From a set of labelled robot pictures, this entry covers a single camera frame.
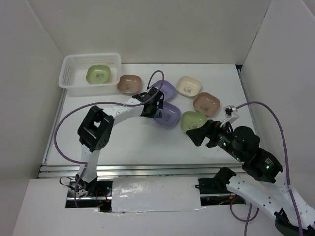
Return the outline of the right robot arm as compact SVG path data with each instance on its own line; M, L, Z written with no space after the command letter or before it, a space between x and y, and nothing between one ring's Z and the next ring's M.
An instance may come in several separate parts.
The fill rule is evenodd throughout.
M220 147L242 164L242 169L269 192L247 183L228 167L222 167L214 177L215 189L233 192L253 204L274 221L284 236L313 236L315 210L289 185L286 172L271 153L260 148L260 138L245 126L231 130L218 121L208 120L202 127L187 130L196 146L209 138L206 147Z

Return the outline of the purple plate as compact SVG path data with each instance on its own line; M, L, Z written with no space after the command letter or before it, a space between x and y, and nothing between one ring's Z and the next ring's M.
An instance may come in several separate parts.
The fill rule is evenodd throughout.
M159 80L153 83L149 88L155 87L159 88L162 85L160 91L164 94L164 102L172 99L176 95L176 88L167 80Z
M171 103L165 102L163 104L162 118L153 118L153 120L164 127L171 127L176 124L180 117L180 109Z

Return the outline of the green plate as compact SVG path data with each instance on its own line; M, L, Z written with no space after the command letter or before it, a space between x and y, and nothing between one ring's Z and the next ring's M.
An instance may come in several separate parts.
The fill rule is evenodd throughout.
M181 117L181 130L186 133L188 130L200 128L207 120L208 118L200 112L186 111Z
M89 84L107 83L111 75L111 69L107 65L92 65L89 67L86 80Z

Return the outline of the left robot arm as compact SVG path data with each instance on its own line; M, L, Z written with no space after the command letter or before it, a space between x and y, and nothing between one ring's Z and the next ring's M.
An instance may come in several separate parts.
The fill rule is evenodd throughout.
M132 96L127 102L107 108L92 106L78 128L81 161L76 181L80 191L92 196L97 191L100 151L109 143L115 125L133 117L161 118L164 94L156 87Z

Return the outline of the brown plate near bin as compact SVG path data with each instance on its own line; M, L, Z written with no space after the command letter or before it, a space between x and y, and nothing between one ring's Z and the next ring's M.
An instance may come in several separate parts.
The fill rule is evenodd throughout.
M137 75L123 75L117 84L117 89L124 94L137 94L142 88L142 79Z

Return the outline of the cream plate upper right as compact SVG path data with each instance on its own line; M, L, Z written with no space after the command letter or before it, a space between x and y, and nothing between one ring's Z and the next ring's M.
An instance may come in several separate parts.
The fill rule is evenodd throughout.
M186 97L196 97L201 88L202 83L198 79L190 76L181 77L176 84L177 92Z

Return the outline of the brown plate right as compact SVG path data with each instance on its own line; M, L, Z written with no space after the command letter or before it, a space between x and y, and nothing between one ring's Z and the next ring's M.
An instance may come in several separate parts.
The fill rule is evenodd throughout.
M206 116L213 116L220 108L221 102L215 96L202 92L194 99L193 106L198 112Z

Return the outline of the white plastic bin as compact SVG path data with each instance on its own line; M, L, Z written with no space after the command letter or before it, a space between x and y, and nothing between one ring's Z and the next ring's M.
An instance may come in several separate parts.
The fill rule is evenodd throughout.
M116 93L121 76L118 53L68 55L58 84L70 96L102 96Z

